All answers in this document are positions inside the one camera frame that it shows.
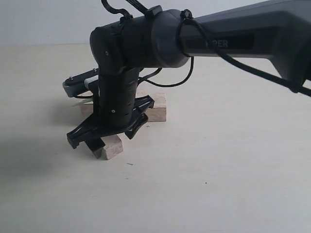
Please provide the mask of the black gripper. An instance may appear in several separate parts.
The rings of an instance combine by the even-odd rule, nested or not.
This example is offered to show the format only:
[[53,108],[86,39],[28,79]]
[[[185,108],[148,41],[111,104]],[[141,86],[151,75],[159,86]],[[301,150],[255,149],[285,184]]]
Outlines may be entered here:
[[133,139],[148,122],[147,109],[154,100],[146,95],[136,98],[139,70],[127,70],[119,75],[98,74],[98,92],[93,94],[93,113],[67,133],[72,148],[85,142],[96,159],[101,159],[105,136],[125,133]]

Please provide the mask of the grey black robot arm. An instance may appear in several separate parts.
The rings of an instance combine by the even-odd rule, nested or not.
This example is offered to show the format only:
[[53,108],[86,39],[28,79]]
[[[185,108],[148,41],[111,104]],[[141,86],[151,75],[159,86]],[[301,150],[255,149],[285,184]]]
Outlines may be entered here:
[[277,83],[294,93],[311,94],[304,87],[311,78],[311,3],[308,0],[268,0],[202,17],[190,10],[146,8],[133,17],[127,10],[102,1],[119,21],[95,28],[89,38],[97,68],[69,77],[63,89],[70,98],[91,92],[92,114],[67,134],[76,148],[85,142],[96,158],[103,137],[124,133],[133,138],[153,108],[150,96],[137,97],[137,87],[149,82],[145,68],[158,74],[179,68],[196,56],[219,56],[231,65]]

